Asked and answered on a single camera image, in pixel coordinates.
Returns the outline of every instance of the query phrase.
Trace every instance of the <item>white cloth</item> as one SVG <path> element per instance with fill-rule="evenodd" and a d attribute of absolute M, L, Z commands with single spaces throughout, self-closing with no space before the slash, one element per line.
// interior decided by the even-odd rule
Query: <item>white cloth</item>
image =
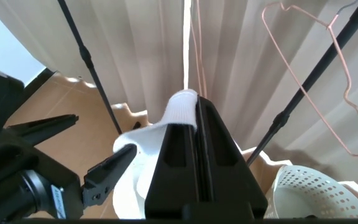
<path fill-rule="evenodd" d="M 114 142 L 113 153 L 126 144 L 136 144 L 137 155 L 114 188 L 112 204 L 119 218 L 145 218 L 144 200 L 157 163 L 168 124 L 189 124 L 197 128 L 197 92 L 182 90 L 174 94 L 162 119 L 151 126 L 120 135 Z"/>

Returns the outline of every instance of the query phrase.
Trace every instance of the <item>curtain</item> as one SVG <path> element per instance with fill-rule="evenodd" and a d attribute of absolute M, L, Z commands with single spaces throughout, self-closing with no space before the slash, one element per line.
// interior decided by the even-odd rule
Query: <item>curtain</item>
<path fill-rule="evenodd" d="M 208 98 L 241 148 L 256 146 L 276 114 L 298 89 L 261 20 L 272 0 L 200 0 L 202 56 Z M 330 21 L 348 1 L 283 1 Z M 189 42 L 189 87 L 198 91 L 192 34 L 183 40 L 182 0 L 67 0 L 92 54 L 111 104 L 126 102 L 161 118 L 169 97 L 183 88 L 183 43 Z M 198 40 L 196 1 L 191 16 Z M 340 33 L 358 3 L 341 12 Z M 302 82 L 331 39 L 325 28 L 296 11 L 271 7 L 266 18 L 280 48 Z M 49 69 L 92 82 L 56 0 L 0 0 L 0 19 Z M 343 48 L 351 77 L 349 98 L 358 104 L 358 31 Z M 358 117 L 342 98 L 346 78 L 334 59 L 310 97 L 345 144 L 358 153 Z M 321 170 L 337 180 L 358 182 L 358 158 L 341 147 L 305 99 L 265 149 L 272 159 Z"/>

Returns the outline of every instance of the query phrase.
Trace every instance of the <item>black baseboard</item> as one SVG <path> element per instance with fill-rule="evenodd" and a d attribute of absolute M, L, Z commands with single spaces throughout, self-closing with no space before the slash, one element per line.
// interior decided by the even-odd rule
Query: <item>black baseboard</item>
<path fill-rule="evenodd" d="M 45 68 L 40 74 L 37 75 L 25 88 L 23 92 L 22 103 L 26 102 L 55 72 Z"/>

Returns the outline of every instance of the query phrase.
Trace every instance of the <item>white wall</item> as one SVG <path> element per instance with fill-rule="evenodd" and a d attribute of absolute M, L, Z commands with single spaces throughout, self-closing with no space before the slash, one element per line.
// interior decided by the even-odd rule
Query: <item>white wall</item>
<path fill-rule="evenodd" d="M 27 85 L 44 68 L 0 21 L 0 71 Z"/>

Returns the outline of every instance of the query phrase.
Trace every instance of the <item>black metal rod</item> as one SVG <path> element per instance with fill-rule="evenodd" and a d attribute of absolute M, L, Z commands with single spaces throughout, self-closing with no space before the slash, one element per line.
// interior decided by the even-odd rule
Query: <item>black metal rod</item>
<path fill-rule="evenodd" d="M 358 30 L 358 7 L 353 12 L 353 15 L 350 17 L 349 21 L 339 33 L 336 38 L 340 48 L 343 48 L 346 43 L 350 40 L 350 38 L 356 33 Z M 311 71 L 308 78 L 303 82 L 302 86 L 306 91 L 309 91 L 310 88 L 314 85 L 317 79 L 323 74 L 323 72 L 328 68 L 331 62 L 337 55 L 337 51 L 335 49 L 334 44 L 327 49 L 326 53 L 321 57 L 320 61 L 317 63 L 315 68 Z M 273 121 L 273 124 L 262 138 L 261 142 L 256 147 L 255 151 L 251 154 L 251 156 L 247 160 L 248 166 L 252 164 L 252 162 L 256 159 L 256 157 L 260 154 L 260 152 L 265 148 L 265 146 L 269 143 L 269 141 L 273 138 L 273 136 L 280 130 L 280 128 L 284 127 L 287 122 L 291 112 L 298 106 L 299 102 L 302 100 L 304 94 L 299 89 L 297 93 L 293 96 L 289 104 L 285 107 L 285 109 L 276 116 Z"/>
<path fill-rule="evenodd" d="M 111 109 L 111 105 L 109 103 L 109 100 L 107 99 L 106 93 L 103 90 L 103 86 L 99 80 L 98 74 L 96 73 L 96 70 L 94 69 L 94 65 L 93 62 L 91 60 L 91 54 L 88 51 L 88 49 L 85 47 L 84 43 L 81 40 L 81 36 L 80 33 L 78 32 L 78 29 L 74 23 L 74 20 L 71 16 L 70 11 L 68 10 L 67 4 L 65 2 L 65 0 L 57 0 L 60 8 L 63 11 L 63 14 L 66 17 L 67 23 L 70 26 L 70 29 L 74 35 L 75 40 L 77 41 L 78 47 L 80 48 L 80 54 L 81 54 L 81 58 L 84 60 L 86 66 L 89 69 L 89 72 L 91 73 L 91 76 L 93 78 L 94 83 L 96 84 L 96 87 L 99 90 L 99 93 L 103 99 L 103 103 L 107 108 L 107 111 L 109 112 L 109 115 L 117 129 L 118 134 L 122 134 L 121 128 L 119 127 L 118 121 L 114 115 L 114 112 Z"/>

